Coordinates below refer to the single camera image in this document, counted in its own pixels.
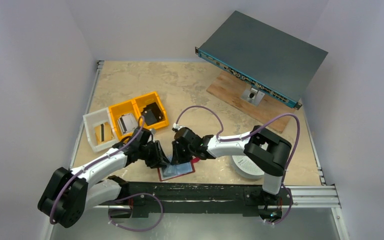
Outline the red leather card holder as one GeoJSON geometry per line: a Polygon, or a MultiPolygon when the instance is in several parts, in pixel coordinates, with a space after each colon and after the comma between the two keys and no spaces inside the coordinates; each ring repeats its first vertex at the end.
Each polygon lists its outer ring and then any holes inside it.
{"type": "Polygon", "coordinates": [[[157,169],[158,178],[160,182],[178,178],[184,175],[192,174],[195,172],[194,164],[197,163],[200,159],[193,157],[191,161],[176,165],[164,165],[157,169]]]}

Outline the gold card with black stripe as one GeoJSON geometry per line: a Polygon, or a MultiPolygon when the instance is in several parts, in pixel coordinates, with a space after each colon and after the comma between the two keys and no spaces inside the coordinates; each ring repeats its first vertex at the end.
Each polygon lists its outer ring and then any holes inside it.
{"type": "Polygon", "coordinates": [[[97,145],[102,145],[115,139],[112,127],[108,121],[96,125],[93,129],[97,145]]]}

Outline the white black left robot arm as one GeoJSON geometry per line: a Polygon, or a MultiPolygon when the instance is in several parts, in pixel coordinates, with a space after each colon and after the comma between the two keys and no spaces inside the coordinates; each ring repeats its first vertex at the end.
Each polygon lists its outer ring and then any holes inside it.
{"type": "Polygon", "coordinates": [[[51,224],[73,226],[85,210],[106,202],[126,203],[130,184],[113,175],[130,164],[143,160],[151,169],[170,164],[158,140],[145,128],[137,127],[132,136],[115,143],[100,157],[80,167],[55,170],[38,201],[39,211],[51,224]]]}

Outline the white VIP credit card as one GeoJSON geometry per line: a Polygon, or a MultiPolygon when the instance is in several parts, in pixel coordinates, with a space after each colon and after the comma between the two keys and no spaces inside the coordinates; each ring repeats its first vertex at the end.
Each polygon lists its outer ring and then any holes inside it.
{"type": "Polygon", "coordinates": [[[137,120],[133,113],[123,114],[122,119],[125,125],[125,133],[132,132],[138,125],[137,120]]]}

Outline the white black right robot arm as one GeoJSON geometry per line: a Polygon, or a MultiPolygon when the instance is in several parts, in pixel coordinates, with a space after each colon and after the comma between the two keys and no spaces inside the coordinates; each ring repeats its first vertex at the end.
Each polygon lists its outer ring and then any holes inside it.
{"type": "Polygon", "coordinates": [[[288,140],[260,125],[254,126],[253,135],[245,132],[220,138],[212,134],[201,137],[190,128],[177,124],[172,130],[172,165],[190,162],[194,157],[208,160],[225,156],[246,156],[264,172],[260,191],[262,200],[272,204],[280,198],[281,185],[293,149],[288,140]]]}

